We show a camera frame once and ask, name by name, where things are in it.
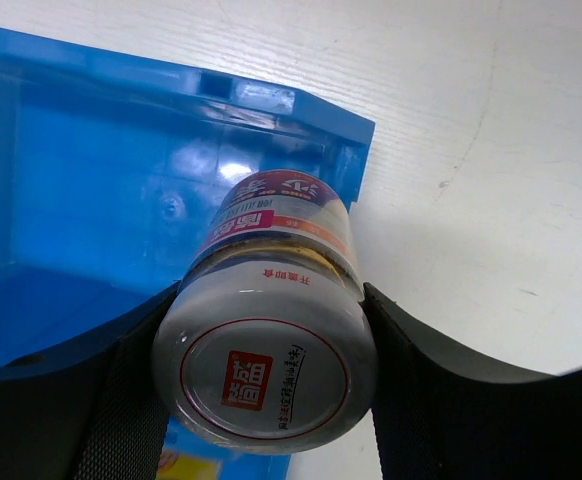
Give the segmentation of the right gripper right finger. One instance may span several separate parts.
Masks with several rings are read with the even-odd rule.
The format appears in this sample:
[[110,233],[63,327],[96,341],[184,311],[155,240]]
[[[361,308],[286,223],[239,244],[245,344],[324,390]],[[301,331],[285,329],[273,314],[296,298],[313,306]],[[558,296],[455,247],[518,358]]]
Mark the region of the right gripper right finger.
[[550,375],[489,357],[372,285],[372,415],[386,479],[582,479],[582,368]]

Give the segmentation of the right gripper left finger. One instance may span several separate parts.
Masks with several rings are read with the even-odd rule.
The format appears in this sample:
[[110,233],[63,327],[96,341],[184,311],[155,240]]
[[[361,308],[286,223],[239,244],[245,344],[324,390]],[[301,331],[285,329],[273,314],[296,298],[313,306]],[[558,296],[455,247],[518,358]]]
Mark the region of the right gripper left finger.
[[0,479],[153,479],[168,423],[151,346],[171,285],[127,313],[0,366]]

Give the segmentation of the white-lid spice jar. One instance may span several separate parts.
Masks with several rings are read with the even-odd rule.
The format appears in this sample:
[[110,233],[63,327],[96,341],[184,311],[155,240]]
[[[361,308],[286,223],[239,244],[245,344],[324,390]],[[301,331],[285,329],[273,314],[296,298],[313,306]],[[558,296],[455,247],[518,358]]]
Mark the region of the white-lid spice jar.
[[369,410],[377,353],[348,211],[290,169],[236,184],[214,216],[152,348],[169,413],[204,440],[290,454]]

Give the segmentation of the small yellow-label bottle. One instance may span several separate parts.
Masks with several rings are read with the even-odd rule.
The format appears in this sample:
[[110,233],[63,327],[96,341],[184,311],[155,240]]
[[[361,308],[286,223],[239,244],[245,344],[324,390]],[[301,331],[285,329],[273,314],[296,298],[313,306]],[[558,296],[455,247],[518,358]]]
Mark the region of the small yellow-label bottle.
[[158,463],[156,479],[217,480],[219,471],[220,466],[217,462],[172,450],[164,450]]

